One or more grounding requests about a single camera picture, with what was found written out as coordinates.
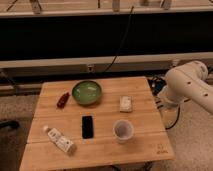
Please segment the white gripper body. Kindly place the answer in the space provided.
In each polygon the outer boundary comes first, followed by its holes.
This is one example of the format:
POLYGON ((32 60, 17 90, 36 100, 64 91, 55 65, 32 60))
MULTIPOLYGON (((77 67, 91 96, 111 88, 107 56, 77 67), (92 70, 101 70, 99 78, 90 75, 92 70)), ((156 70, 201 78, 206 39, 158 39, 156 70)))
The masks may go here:
POLYGON ((179 108, 166 108, 161 109, 161 117, 166 129, 172 128, 178 120, 179 117, 179 108))

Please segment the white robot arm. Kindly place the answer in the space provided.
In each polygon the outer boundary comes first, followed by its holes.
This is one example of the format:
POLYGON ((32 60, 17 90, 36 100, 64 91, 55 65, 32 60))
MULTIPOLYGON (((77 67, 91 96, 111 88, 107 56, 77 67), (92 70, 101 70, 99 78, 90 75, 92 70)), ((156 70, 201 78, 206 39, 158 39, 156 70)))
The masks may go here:
POLYGON ((171 129, 180 116, 180 104, 188 98, 213 115, 213 86, 205 82, 206 65, 192 61, 176 66, 165 74, 166 85, 157 94, 159 111, 166 129, 171 129))

